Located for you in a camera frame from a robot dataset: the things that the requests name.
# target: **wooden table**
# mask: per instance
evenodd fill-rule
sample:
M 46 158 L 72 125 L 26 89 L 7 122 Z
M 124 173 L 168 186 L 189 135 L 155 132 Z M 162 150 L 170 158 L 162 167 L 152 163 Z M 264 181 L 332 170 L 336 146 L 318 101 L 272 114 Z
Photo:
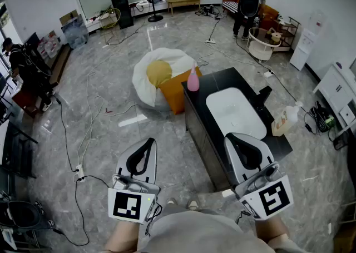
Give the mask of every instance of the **wooden table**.
M 172 16 L 173 16 L 173 7 L 194 5 L 194 9 L 195 9 L 195 5 L 198 4 L 200 9 L 200 0 L 166 0 L 166 2 L 168 3 L 168 12 L 169 12 L 169 8 L 171 7 Z

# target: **yellow pillow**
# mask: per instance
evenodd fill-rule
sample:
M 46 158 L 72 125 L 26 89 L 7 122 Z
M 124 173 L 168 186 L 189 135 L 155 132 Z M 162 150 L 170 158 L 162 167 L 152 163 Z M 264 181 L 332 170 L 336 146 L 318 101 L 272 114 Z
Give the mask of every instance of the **yellow pillow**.
M 160 89 L 175 115 L 184 112 L 184 90 L 182 82 L 188 80 L 190 72 L 191 70 L 188 70 L 160 85 Z M 198 77 L 202 76 L 199 67 L 195 67 L 195 73 Z
M 156 88 L 170 78 L 172 78 L 172 68 L 168 62 L 155 60 L 147 66 L 146 75 L 151 84 Z

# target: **white bean bag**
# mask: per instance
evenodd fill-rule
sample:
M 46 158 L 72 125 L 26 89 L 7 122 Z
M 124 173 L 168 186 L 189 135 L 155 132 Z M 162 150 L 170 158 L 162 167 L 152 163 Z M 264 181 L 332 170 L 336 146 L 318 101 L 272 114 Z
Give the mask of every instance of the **white bean bag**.
M 160 89 L 156 89 L 146 75 L 147 66 L 155 60 L 163 60 L 169 63 L 172 68 L 172 78 L 191 69 L 195 60 L 179 49 L 161 47 L 147 53 L 139 63 L 135 65 L 132 83 L 139 99 L 152 108 L 159 108 L 162 103 L 159 103 L 159 106 L 157 106 L 156 94 L 157 90 L 160 92 Z

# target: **black speaker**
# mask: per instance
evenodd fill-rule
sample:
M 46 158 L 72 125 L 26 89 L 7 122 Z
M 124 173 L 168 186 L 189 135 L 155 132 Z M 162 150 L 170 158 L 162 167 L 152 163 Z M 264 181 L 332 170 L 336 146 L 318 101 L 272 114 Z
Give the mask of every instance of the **black speaker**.
M 128 6 L 128 0 L 111 0 L 111 2 L 113 8 L 119 9 L 121 12 L 120 20 L 118 21 L 120 27 L 127 28 L 133 26 L 134 21 L 132 19 L 130 7 Z

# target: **white bottle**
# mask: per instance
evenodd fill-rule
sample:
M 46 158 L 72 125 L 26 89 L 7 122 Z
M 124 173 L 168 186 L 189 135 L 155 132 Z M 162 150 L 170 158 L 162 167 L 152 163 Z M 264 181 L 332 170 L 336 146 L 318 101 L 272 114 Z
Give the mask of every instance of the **white bottle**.
M 283 112 L 272 123 L 273 136 L 281 136 L 298 122 L 298 111 L 302 107 L 302 102 L 296 102 L 294 107 L 286 106 Z

